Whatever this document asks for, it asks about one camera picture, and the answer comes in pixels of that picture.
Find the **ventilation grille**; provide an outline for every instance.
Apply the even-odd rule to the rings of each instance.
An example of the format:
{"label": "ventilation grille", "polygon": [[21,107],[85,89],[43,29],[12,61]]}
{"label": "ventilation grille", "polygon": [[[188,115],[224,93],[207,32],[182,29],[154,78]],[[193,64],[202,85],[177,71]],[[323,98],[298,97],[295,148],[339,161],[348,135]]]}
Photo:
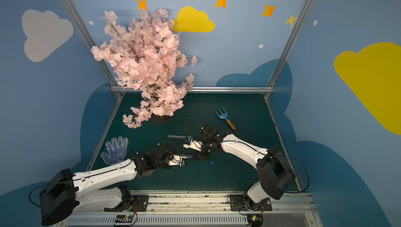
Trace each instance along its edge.
{"label": "ventilation grille", "polygon": [[72,215],[67,219],[67,226],[113,226],[114,215]]}
{"label": "ventilation grille", "polygon": [[[117,223],[116,215],[71,215],[66,222],[68,226],[129,226],[132,221],[127,223]],[[181,225],[181,224],[248,224],[247,217],[240,214],[157,214],[157,215],[138,215],[135,225]]]}
{"label": "ventilation grille", "polygon": [[171,225],[171,224],[248,224],[246,216],[239,214],[181,214],[181,215],[139,215],[135,224]]}

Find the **dark blue cloud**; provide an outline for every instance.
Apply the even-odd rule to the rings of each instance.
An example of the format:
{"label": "dark blue cloud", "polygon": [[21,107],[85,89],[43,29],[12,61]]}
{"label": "dark blue cloud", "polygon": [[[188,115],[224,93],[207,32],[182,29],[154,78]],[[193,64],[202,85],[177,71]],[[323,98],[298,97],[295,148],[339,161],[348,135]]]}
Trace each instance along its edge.
{"label": "dark blue cloud", "polygon": [[227,74],[217,81],[216,86],[265,87],[277,61],[278,59],[268,61],[252,71],[251,74]]}

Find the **yellow cloud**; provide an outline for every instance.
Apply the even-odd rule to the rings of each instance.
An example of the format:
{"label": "yellow cloud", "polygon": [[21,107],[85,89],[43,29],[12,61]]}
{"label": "yellow cloud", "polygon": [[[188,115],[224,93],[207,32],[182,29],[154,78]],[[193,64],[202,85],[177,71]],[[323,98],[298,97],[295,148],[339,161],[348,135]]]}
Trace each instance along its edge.
{"label": "yellow cloud", "polygon": [[378,122],[401,135],[401,46],[380,42],[345,51],[334,68]]}
{"label": "yellow cloud", "polygon": [[173,31],[181,32],[210,32],[215,28],[213,21],[209,20],[207,14],[193,7],[183,7],[174,19]]}

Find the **aluminum frame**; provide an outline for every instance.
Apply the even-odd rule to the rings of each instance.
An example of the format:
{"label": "aluminum frame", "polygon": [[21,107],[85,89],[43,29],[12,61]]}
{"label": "aluminum frame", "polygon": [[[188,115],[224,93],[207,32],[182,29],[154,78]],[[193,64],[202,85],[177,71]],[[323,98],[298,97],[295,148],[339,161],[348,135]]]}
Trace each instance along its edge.
{"label": "aluminum frame", "polygon": [[[168,190],[130,190],[134,195],[148,195],[147,210],[138,212],[140,217],[177,216],[183,218],[192,215],[198,216],[237,216],[238,212],[231,211],[228,195],[243,194],[244,191],[168,191]],[[309,227],[322,227],[313,199],[309,193],[290,194],[284,193],[279,200],[270,198],[272,211],[264,211],[263,216],[269,219],[269,214],[300,213],[305,214]],[[250,214],[249,211],[241,211],[242,214]],[[90,215],[109,216],[113,213],[103,212],[103,209],[90,212],[74,213],[70,217]],[[68,218],[55,224],[54,227],[68,225]]]}
{"label": "aluminum frame", "polygon": [[[78,10],[75,7],[73,1],[72,0],[61,0],[61,2],[63,3],[68,14],[71,16],[71,19],[73,20],[75,26],[77,26],[77,29],[79,30],[79,33],[82,35],[82,38],[85,41],[86,45],[88,46],[89,49],[91,49],[92,46],[96,45],[96,43],[93,40],[91,34],[89,33],[89,30],[86,27],[81,15],[78,13]],[[101,60],[98,62],[98,64],[99,64],[99,67],[102,70],[103,74],[105,75],[106,79],[110,83],[110,85],[111,86],[117,85],[117,83],[113,77],[113,74],[110,72],[110,69],[108,68],[106,62],[104,60]],[[122,97],[121,93],[116,92],[116,95],[118,96],[118,98]]]}
{"label": "aluminum frame", "polygon": [[[280,131],[278,130],[278,127],[277,127],[277,123],[276,123],[276,121],[274,119],[274,115],[273,115],[272,109],[270,108],[270,104],[269,104],[269,102],[268,102],[268,100],[266,98],[265,98],[265,102],[266,102],[266,106],[268,107],[268,111],[269,111],[270,117],[272,118],[272,121],[274,123],[274,128],[276,130],[278,139],[280,141],[281,146],[283,147],[284,155],[289,158],[286,146],[284,145],[283,138],[281,137]],[[295,169],[294,169],[294,167],[292,165],[291,159],[288,159],[288,162],[289,162],[289,165],[291,166],[291,168],[295,171]],[[299,184],[298,177],[295,177],[295,183],[297,184],[298,191],[301,191],[302,189],[301,189],[301,186]]]}
{"label": "aluminum frame", "polygon": [[[124,89],[121,86],[112,86],[111,91],[122,93],[142,92],[142,90]],[[220,93],[271,93],[274,87],[193,87],[187,89],[188,93],[220,92]]]}
{"label": "aluminum frame", "polygon": [[124,97],[124,94],[122,94],[122,96],[120,98],[118,98],[117,103],[114,106],[112,115],[110,116],[109,121],[107,122],[107,125],[103,130],[103,134],[100,137],[98,145],[96,146],[95,151],[93,152],[92,157],[89,160],[89,163],[86,166],[85,171],[92,170],[93,164],[95,163],[96,157],[98,156],[98,154],[100,152],[100,149],[102,148],[103,142],[106,139],[107,133],[109,132],[110,126],[112,125],[112,122],[113,122],[113,120],[115,118],[115,115],[117,114],[118,108],[120,107],[120,104],[121,104],[121,102],[123,100],[123,97]]}
{"label": "aluminum frame", "polygon": [[277,78],[280,75],[280,72],[283,69],[285,62],[287,61],[287,58],[291,52],[291,49],[294,46],[294,44],[298,38],[298,35],[301,32],[303,24],[305,23],[305,20],[307,19],[309,12],[312,9],[312,6],[314,3],[315,3],[315,0],[305,0],[303,2],[302,8],[298,14],[297,22],[295,23],[294,27],[291,30],[291,33],[289,34],[286,45],[284,46],[283,52],[281,53],[280,58],[273,70],[273,73],[270,76],[270,79],[268,82],[268,87],[273,87],[274,84],[276,83]]}

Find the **wooden handle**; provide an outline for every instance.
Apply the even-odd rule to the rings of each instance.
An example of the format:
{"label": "wooden handle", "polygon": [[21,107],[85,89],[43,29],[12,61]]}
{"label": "wooden handle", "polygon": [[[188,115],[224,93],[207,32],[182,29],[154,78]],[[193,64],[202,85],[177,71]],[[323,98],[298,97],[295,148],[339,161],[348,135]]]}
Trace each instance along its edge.
{"label": "wooden handle", "polygon": [[234,125],[230,122],[230,120],[227,120],[227,123],[228,123],[228,125],[230,125],[230,127],[231,127],[232,130],[235,130],[235,127],[234,127]]}

